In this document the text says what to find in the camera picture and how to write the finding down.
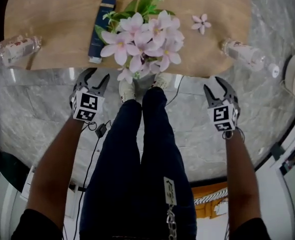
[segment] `dark blue jeans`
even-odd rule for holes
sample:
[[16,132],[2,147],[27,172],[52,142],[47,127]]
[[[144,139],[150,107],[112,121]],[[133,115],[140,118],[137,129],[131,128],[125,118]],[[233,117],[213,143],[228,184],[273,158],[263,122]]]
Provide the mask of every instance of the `dark blue jeans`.
[[[134,99],[120,108],[108,132],[84,196],[80,237],[111,236],[168,239],[164,177],[174,181],[173,211],[178,239],[195,239],[196,211],[183,160],[165,110],[162,89],[149,89],[141,105]],[[137,132],[144,119],[140,163]]]

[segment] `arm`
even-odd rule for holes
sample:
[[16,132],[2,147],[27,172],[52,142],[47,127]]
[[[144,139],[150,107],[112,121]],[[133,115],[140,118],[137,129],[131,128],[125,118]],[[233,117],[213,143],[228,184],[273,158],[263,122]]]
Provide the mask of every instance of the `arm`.
[[45,215],[61,230],[83,123],[67,120],[37,166],[27,202],[27,209]]
[[228,213],[231,233],[243,223],[261,218],[254,167],[240,133],[226,140]]

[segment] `marble floor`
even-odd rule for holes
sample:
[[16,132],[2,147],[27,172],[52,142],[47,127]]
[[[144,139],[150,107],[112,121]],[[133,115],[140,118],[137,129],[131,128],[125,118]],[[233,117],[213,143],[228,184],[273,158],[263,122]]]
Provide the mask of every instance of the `marble floor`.
[[[261,48],[274,62],[283,66],[295,53],[295,0],[252,0],[252,24],[248,42]],[[0,70],[0,149],[11,153],[26,165],[37,164],[71,111],[69,95],[81,69],[27,71]],[[116,117],[121,100],[117,72],[100,69],[97,79],[106,73],[111,80],[105,93],[103,113],[98,123]],[[220,75],[236,90],[241,107],[239,126],[254,164],[266,156],[282,137],[295,116],[295,101],[277,79],[266,72],[252,73],[236,63]],[[225,143],[210,125],[203,92],[205,79],[185,76],[177,98],[166,108],[175,132],[185,170],[190,181],[226,175]],[[166,91],[174,97],[175,81]],[[144,125],[137,134],[143,150]],[[80,138],[73,169],[73,179],[82,183],[97,137],[85,130]],[[93,172],[102,141],[94,154]]]

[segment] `wooden table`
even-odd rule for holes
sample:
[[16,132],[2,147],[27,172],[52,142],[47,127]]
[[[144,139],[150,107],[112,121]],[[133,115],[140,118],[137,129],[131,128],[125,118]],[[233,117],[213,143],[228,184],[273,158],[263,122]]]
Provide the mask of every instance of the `wooden table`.
[[[121,11],[131,0],[117,0]],[[101,64],[89,63],[88,50],[101,0],[8,0],[4,37],[18,34],[42,36],[42,49],[20,63],[31,70],[52,68],[118,68],[114,57]],[[219,49],[224,38],[247,42],[251,23],[251,0],[164,0],[158,6],[175,12],[185,36],[180,50],[182,63],[168,72],[196,77],[216,75],[228,69],[232,59]],[[192,15],[206,13],[212,28],[202,36],[192,30]]]

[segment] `white sneaker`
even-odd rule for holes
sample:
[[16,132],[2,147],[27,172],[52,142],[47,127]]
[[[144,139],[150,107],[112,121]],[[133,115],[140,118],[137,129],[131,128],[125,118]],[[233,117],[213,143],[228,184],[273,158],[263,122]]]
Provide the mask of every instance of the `white sneaker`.
[[125,79],[119,82],[118,93],[121,96],[122,102],[136,99],[136,88],[134,82],[129,84]]
[[160,87],[163,91],[169,86],[173,75],[170,73],[159,73],[154,78],[154,83],[152,87]]

